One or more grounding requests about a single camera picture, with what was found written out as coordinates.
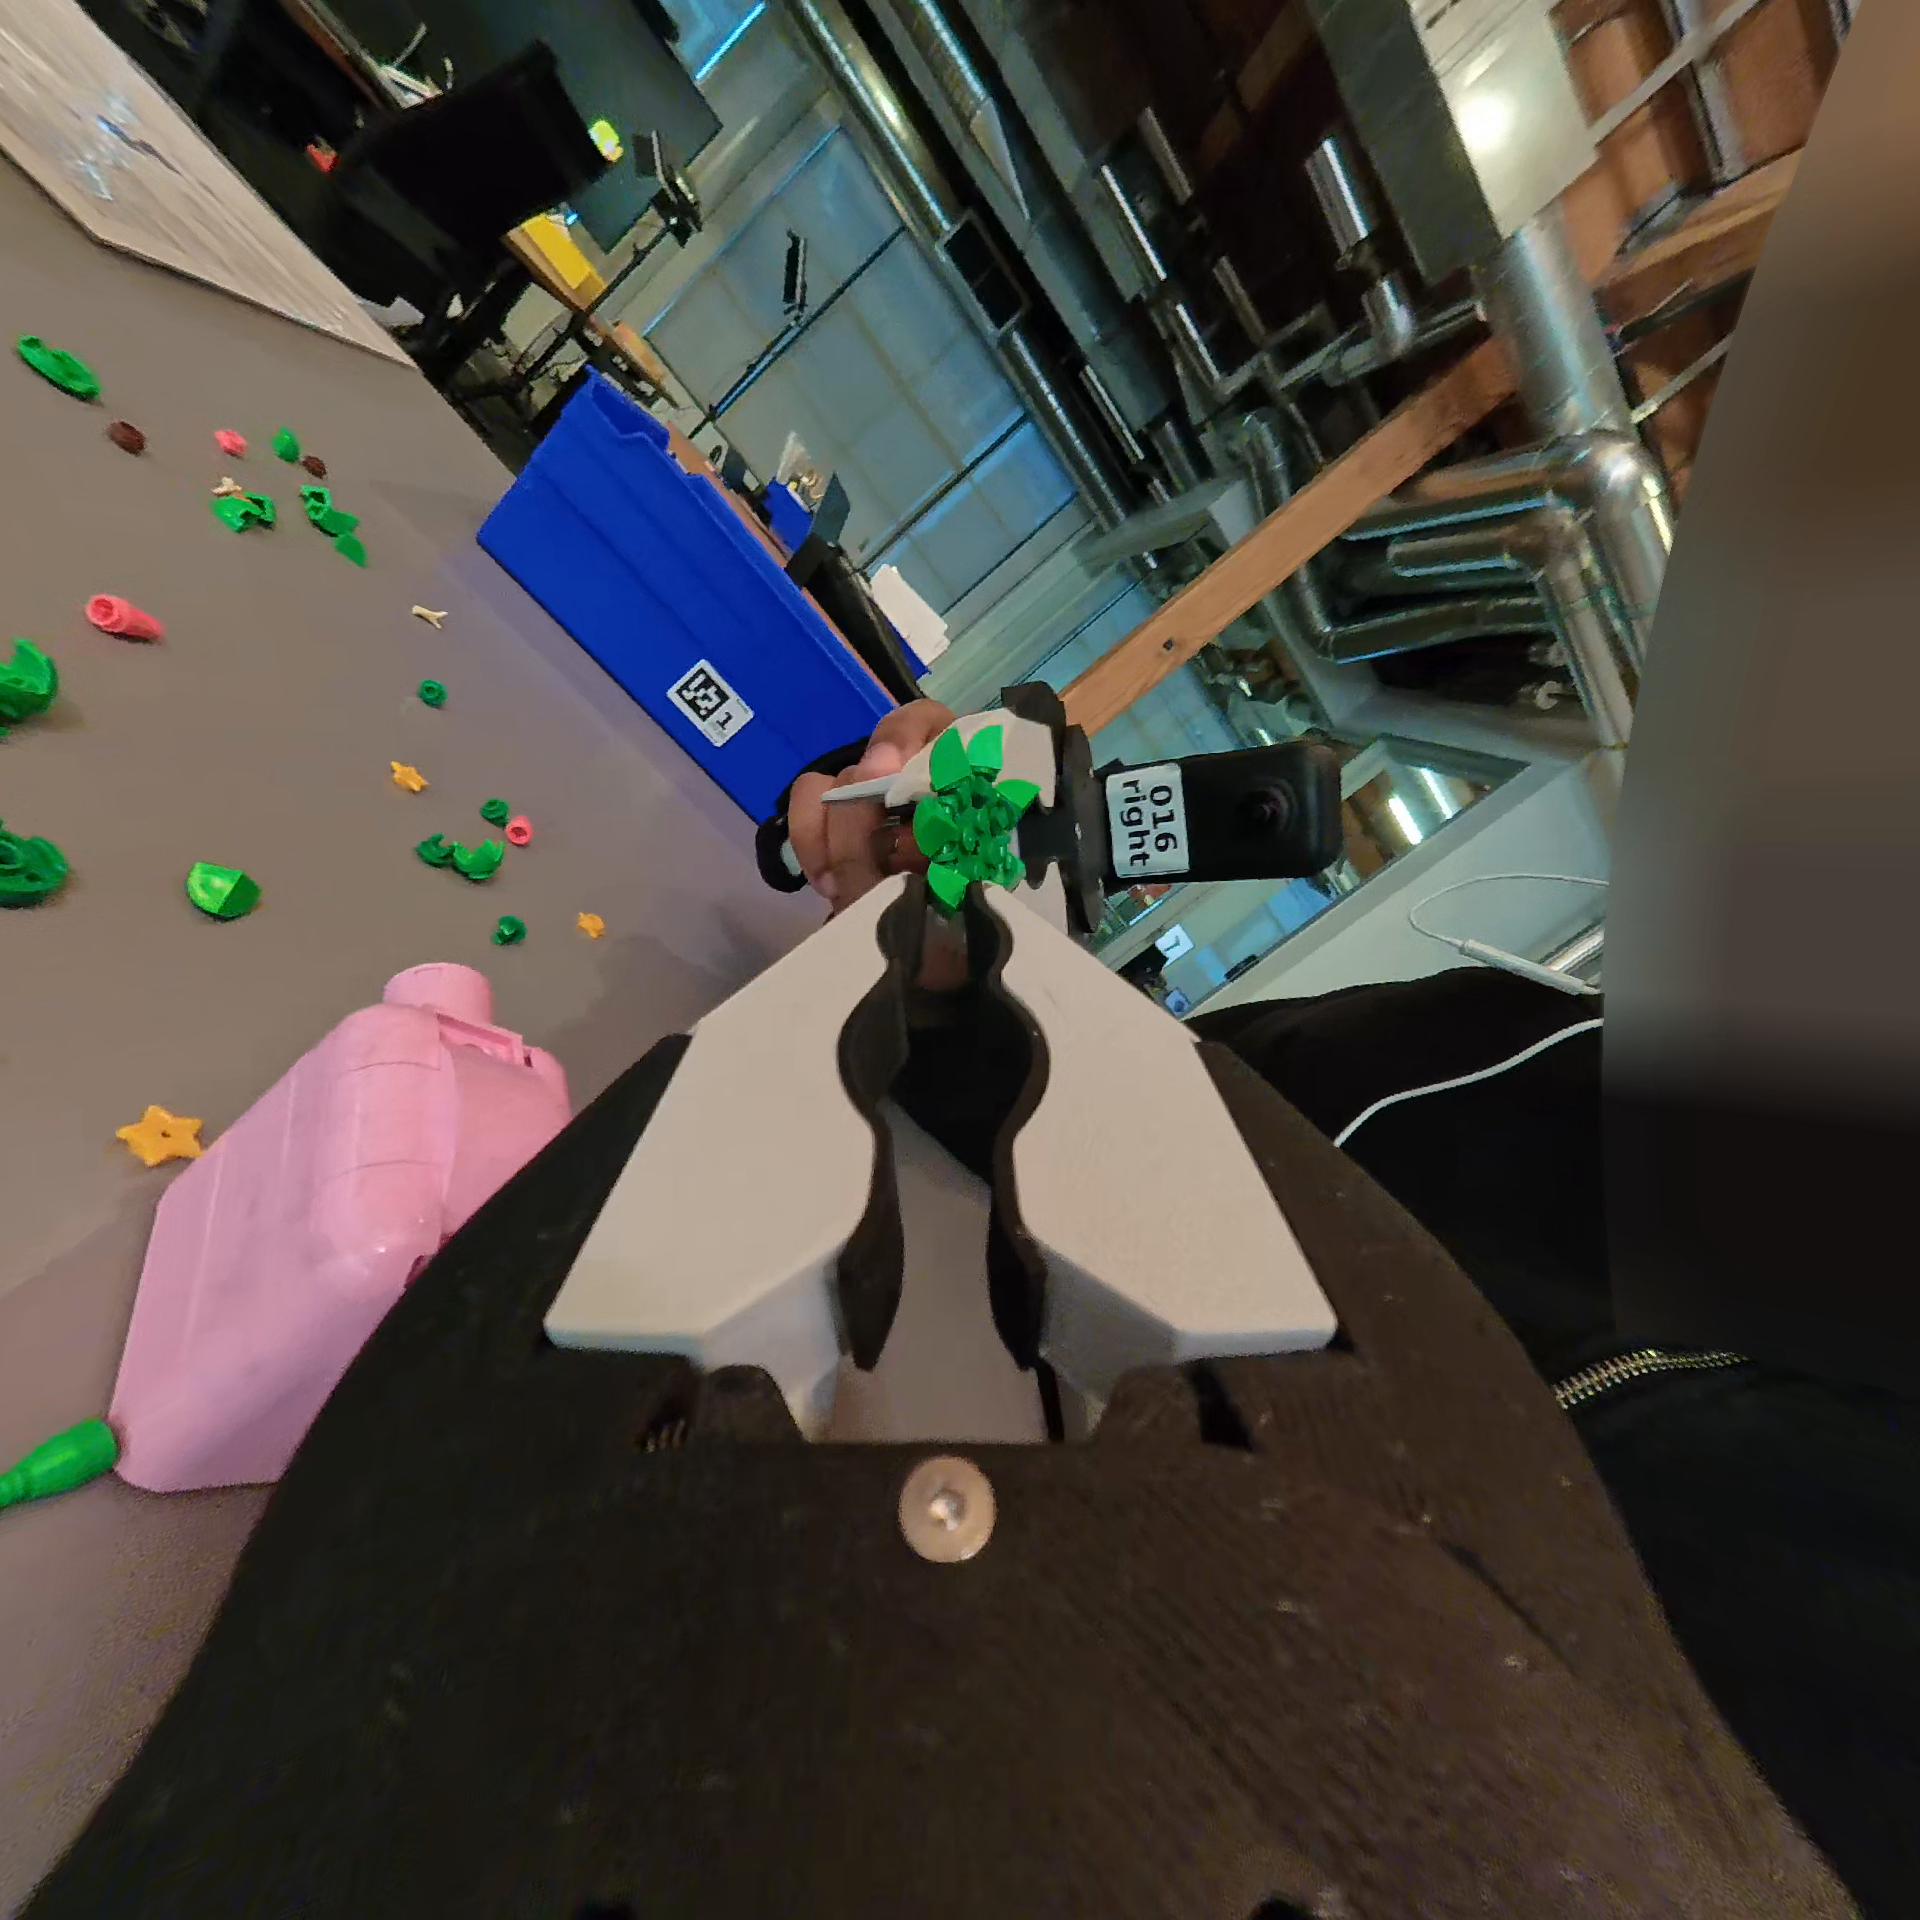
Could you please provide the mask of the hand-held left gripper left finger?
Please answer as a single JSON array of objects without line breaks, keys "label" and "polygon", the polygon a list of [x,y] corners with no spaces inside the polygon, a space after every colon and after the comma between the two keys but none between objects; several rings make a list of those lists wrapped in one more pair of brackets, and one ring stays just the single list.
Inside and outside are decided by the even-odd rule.
[{"label": "hand-held left gripper left finger", "polygon": [[758,1368],[803,1438],[828,1427],[852,1353],[833,1273],[875,1151],[839,1039],[903,894],[881,883],[693,1028],[549,1306],[557,1348]]}]

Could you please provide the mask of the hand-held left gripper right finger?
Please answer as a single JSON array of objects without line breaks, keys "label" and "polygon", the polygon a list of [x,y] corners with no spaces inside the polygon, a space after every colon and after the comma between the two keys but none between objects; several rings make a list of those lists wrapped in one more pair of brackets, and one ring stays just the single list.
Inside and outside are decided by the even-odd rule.
[{"label": "hand-held left gripper right finger", "polygon": [[1090,1438],[1141,1369],[1324,1351],[1336,1311],[1182,1021],[1017,894],[974,889],[988,1004],[1029,1068],[995,1136],[1020,1356]]}]

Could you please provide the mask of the person's right hand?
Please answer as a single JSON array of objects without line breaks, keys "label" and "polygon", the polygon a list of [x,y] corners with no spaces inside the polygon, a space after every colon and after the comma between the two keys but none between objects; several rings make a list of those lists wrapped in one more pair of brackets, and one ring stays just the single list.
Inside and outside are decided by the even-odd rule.
[{"label": "person's right hand", "polygon": [[881,881],[925,873],[928,858],[911,825],[881,801],[835,801],[866,780],[892,780],[949,725],[956,712],[938,700],[916,700],[889,712],[849,748],[822,755],[792,780],[786,836],[807,886],[837,914]]}]

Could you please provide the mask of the wooden beam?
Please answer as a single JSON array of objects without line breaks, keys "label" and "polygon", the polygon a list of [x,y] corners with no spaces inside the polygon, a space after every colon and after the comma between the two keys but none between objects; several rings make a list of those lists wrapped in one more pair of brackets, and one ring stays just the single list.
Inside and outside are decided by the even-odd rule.
[{"label": "wooden beam", "polygon": [[1519,391],[1500,341],[1466,352],[1080,673],[1062,695],[1069,723],[1112,725]]}]

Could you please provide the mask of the pink toy box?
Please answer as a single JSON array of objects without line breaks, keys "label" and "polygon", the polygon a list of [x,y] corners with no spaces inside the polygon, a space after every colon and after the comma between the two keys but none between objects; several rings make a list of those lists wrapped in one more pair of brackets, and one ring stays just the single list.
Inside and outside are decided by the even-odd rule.
[{"label": "pink toy box", "polygon": [[488,976],[422,962],[342,1019],[156,1204],[109,1404],[115,1473],[273,1484],[407,1287],[571,1117]]}]

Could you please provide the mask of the blue mat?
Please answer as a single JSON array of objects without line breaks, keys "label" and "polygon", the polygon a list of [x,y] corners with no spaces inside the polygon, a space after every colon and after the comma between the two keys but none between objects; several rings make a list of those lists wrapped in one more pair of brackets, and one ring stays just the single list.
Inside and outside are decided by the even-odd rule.
[{"label": "blue mat", "polygon": [[892,711],[731,495],[595,370],[476,539],[753,820]]}]

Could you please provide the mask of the person's black jacket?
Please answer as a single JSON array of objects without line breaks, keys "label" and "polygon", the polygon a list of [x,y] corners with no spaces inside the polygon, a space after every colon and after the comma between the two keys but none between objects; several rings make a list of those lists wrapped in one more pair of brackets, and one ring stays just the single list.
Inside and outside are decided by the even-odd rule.
[{"label": "person's black jacket", "polygon": [[1189,1021],[1452,1255],[1571,1415],[1709,1694],[1865,1916],[1918,1914],[1917,1402],[1617,1327],[1601,1001],[1483,970]]}]

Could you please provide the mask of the yellow box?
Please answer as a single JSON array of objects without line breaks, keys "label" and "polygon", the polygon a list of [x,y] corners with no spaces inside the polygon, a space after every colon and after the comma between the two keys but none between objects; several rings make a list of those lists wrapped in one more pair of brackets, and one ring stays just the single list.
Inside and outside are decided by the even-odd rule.
[{"label": "yellow box", "polygon": [[509,228],[504,246],[537,286],[574,312],[590,312],[608,289],[559,213],[537,213]]}]

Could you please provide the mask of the green toy stem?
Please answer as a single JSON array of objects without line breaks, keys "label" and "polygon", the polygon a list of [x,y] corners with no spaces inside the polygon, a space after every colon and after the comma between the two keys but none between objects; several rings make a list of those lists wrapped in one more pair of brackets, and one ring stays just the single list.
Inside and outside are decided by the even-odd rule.
[{"label": "green toy stem", "polygon": [[120,1454],[120,1438],[108,1419],[65,1427],[2,1470],[2,1511],[71,1493],[109,1474]]}]

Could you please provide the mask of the black monitor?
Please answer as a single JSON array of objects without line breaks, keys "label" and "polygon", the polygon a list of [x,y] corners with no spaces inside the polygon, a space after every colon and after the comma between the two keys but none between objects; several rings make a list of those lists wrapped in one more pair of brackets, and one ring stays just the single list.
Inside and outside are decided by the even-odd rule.
[{"label": "black monitor", "polygon": [[509,221],[567,207],[599,251],[652,207],[664,158],[685,169],[722,119],[659,5],[414,1],[334,5],[379,63],[437,83],[376,134],[396,182],[429,180],[449,211]]}]

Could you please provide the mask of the pale rounded board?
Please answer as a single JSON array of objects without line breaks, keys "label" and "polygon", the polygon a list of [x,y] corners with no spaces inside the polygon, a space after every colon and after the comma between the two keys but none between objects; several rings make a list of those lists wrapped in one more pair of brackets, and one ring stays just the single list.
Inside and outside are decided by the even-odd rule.
[{"label": "pale rounded board", "polygon": [[359,298],[77,7],[2,7],[2,151],[98,246],[410,365]]}]

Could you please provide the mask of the silver ventilation duct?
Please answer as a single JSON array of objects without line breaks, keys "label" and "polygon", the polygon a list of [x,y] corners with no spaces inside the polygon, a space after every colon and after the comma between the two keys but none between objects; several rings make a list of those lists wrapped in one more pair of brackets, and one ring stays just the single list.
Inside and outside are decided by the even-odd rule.
[{"label": "silver ventilation duct", "polygon": [[1315,712],[1338,719],[1383,660],[1551,637],[1597,752],[1621,762],[1673,548],[1668,481],[1631,424],[1560,207],[1536,213],[1476,277],[1525,408],[1556,437],[1371,503],[1341,534],[1413,593],[1387,611],[1338,615],[1321,558],[1303,561],[1266,600],[1275,651]]}]

